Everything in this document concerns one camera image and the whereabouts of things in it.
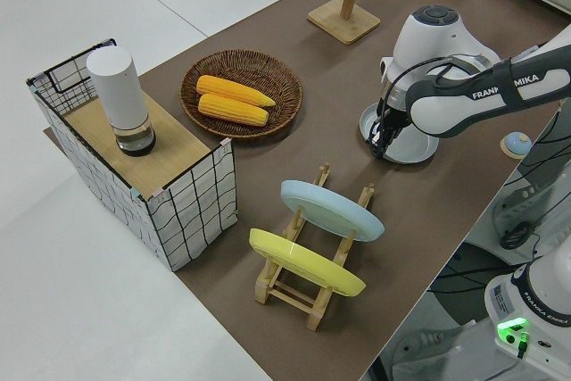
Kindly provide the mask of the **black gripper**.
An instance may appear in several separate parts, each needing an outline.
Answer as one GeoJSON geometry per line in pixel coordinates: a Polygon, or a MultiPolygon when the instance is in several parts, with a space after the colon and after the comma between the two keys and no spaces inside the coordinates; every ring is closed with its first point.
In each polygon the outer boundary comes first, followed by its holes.
{"type": "Polygon", "coordinates": [[[405,111],[395,109],[389,105],[378,105],[377,116],[382,119],[379,122],[377,120],[373,121],[366,143],[369,151],[376,152],[376,157],[382,159],[393,142],[394,136],[408,127],[411,122],[405,111]]]}

